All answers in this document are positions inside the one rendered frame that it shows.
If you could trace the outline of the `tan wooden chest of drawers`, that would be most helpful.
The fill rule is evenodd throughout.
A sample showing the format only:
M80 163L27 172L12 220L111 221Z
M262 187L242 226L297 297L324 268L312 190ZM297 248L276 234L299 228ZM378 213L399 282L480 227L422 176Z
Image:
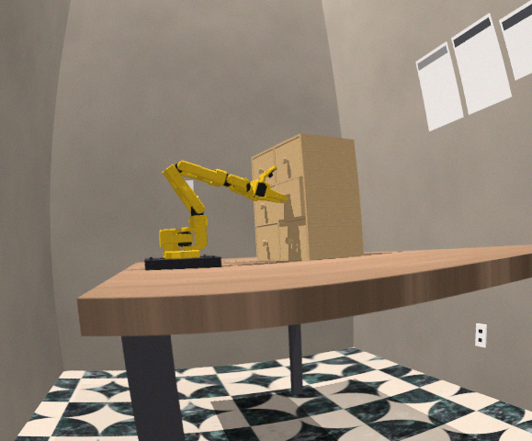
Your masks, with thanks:
M276 183L270 187L303 177L306 216L255 222L257 261L311 261L364 255L354 140L300 133L252 157L253 181L255 158L273 150L276 166L276 148L298 138L302 174L277 182L275 171ZM303 220L306 220L308 258L281 259L280 224ZM276 224L280 259L258 259L257 228Z

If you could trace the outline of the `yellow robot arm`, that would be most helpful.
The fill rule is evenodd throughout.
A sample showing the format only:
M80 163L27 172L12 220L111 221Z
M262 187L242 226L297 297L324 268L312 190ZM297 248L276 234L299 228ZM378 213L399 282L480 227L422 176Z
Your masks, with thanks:
M185 172L183 170L185 170ZM188 219L190 221L190 227L182 228L182 232L181 229L162 230L164 258L182 259L199 257L199 250L202 250L207 246L208 215L204 215L204 205L184 180L182 175L209 183L209 185L215 187L227 187L232 192L240 195L245 195L246 192L250 190L251 185L249 180L247 178L244 178L245 180L243 180L235 175L228 175L227 172L220 169L212 171L185 161L180 161L176 165L172 164L163 171L163 174L191 213L191 217ZM188 199L190 203L187 202L184 197ZM190 232L196 234L195 245L191 245L193 243L193 234ZM183 250L197 251L180 251L180 246L183 247Z

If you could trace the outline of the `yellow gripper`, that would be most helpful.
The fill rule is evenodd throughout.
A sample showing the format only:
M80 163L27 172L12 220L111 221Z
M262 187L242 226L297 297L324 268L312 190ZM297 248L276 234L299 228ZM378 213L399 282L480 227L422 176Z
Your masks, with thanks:
M266 177L270 178L273 176L272 174L274 172L273 170L274 171L277 170L277 167L276 166L271 167L267 171L265 171L262 175L260 175L259 176L260 181L258 180L252 181L250 183L250 185L252 184L250 190L246 192L244 196L253 201L266 200L266 201L271 201L271 202L276 202L276 203L280 203L280 200L289 201L289 199L285 197L284 195L270 189L270 185L267 182L265 182ZM265 175L266 172L268 172L267 175Z

